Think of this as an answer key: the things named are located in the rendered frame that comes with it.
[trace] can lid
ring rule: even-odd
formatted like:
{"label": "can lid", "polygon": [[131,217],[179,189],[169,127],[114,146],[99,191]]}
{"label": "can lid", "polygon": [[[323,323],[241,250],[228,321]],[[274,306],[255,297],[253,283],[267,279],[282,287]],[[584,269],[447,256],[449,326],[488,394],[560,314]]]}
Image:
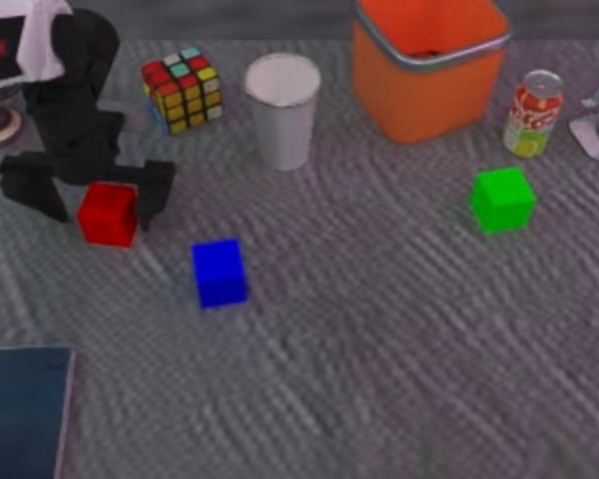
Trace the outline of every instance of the can lid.
{"label": "can lid", "polygon": [[548,70],[533,70],[523,77],[524,86],[537,98],[550,98],[561,93],[563,81]]}

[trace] soda can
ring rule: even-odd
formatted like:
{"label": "soda can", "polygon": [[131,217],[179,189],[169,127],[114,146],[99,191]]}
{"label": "soda can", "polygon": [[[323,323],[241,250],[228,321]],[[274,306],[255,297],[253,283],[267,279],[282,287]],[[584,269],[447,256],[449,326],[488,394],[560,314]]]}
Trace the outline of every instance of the soda can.
{"label": "soda can", "polygon": [[546,149],[563,105],[563,82],[547,70],[528,73],[515,90],[503,144],[517,157],[532,158]]}

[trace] green cube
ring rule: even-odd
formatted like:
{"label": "green cube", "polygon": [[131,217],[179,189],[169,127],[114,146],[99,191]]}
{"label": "green cube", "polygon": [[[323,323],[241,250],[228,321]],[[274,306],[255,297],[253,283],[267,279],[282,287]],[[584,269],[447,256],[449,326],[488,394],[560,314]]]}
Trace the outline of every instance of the green cube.
{"label": "green cube", "polygon": [[487,234],[525,228],[535,203],[537,199],[519,168],[479,173],[470,194],[470,206]]}

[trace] blue cube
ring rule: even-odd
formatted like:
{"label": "blue cube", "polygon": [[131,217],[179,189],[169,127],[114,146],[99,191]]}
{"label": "blue cube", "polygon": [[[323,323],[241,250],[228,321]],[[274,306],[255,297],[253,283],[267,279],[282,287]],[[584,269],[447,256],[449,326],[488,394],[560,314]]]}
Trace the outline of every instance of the blue cube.
{"label": "blue cube", "polygon": [[247,300],[246,274],[236,239],[194,244],[191,253],[202,308]]}

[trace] can label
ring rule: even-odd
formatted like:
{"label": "can label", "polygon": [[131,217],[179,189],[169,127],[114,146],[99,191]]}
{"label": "can label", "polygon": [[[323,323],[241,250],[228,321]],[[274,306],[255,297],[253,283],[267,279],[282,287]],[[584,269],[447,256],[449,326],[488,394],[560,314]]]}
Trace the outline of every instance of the can label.
{"label": "can label", "polygon": [[520,85],[508,114],[503,144],[514,155],[531,158],[541,155],[554,129],[563,97],[537,98]]}

